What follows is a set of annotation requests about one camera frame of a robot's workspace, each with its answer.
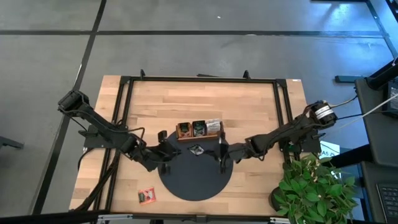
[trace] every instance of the black circular platform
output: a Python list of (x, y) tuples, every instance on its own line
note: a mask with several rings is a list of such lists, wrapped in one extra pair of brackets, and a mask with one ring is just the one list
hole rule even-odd
[(160, 166), (158, 167), (160, 179), (172, 194), (184, 200), (200, 201), (209, 199), (224, 189), (232, 175), (232, 161), (226, 161), (225, 173), (221, 174), (214, 157), (208, 154), (196, 156), (188, 149), (198, 144), (205, 151), (219, 150), (218, 139), (180, 142), (174, 132), (167, 140), (181, 150), (181, 154), (168, 163), (169, 174), (160, 174)]

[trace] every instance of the plant pot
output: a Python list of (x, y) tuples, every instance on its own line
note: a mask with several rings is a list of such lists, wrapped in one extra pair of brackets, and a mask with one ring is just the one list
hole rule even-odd
[(280, 190), (279, 187), (277, 187), (274, 190), (272, 190), (271, 194), (269, 194), (269, 196), (268, 196), (268, 201), (269, 201), (269, 204), (271, 205), (271, 207), (275, 211), (279, 211), (280, 210), (280, 203), (275, 199), (275, 197), (274, 197), (275, 194), (278, 195), (278, 196), (282, 195), (282, 191)]

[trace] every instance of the wooden table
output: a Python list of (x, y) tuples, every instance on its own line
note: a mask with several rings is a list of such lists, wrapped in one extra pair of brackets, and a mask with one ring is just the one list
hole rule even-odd
[[(111, 120), (120, 76), (104, 76), (95, 110)], [(293, 116), (307, 105), (300, 80), (286, 80)], [(280, 101), (287, 122), (283, 94)], [(157, 145), (157, 133), (175, 131), (175, 125), (200, 119), (221, 118), (226, 140), (232, 144), (278, 128), (274, 92), (264, 83), (134, 82), (129, 128), (145, 127), (144, 140)], [(70, 208), (76, 208), (98, 182), (104, 149), (94, 149), (82, 160)], [(282, 153), (276, 144), (265, 156), (242, 160), (234, 165), (231, 180), (215, 197), (190, 202), (172, 195), (156, 170), (148, 172), (139, 163), (121, 156), (114, 190), (112, 212), (209, 215), (275, 215), (268, 202), (271, 191), (283, 176)], [(157, 201), (139, 205), (137, 191), (155, 188)], [(103, 191), (104, 208), (108, 187)]]

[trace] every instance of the keyboard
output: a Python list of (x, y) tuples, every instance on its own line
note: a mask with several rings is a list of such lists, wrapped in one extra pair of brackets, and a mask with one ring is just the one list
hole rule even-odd
[(387, 223), (398, 223), (398, 184), (378, 184), (384, 217)]

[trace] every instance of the gray floor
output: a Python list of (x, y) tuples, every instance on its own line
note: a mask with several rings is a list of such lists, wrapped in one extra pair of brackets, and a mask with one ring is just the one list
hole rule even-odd
[[(398, 48), (398, 25), (384, 1), (373, 1)], [(0, 29), (91, 30), (100, 0), (2, 0)], [(113, 0), (100, 30), (377, 30), (365, 4), (309, 0)], [(57, 101), (73, 86), (87, 36), (0, 35), (0, 136), (25, 142), (0, 150), (0, 217), (25, 215), (51, 148), (61, 114)], [(353, 85), (335, 75), (368, 76), (392, 60), (382, 39), (281, 36), (99, 36), (81, 90), (91, 102), (103, 75), (194, 76), (197, 73), (258, 78), (300, 78), (307, 102), (339, 103)], [(358, 102), (336, 109), (359, 113)], [(349, 122), (342, 121), (334, 128)], [(71, 123), (44, 206), (67, 211), (83, 138)], [(363, 122), (325, 138), (343, 147), (367, 143)]]

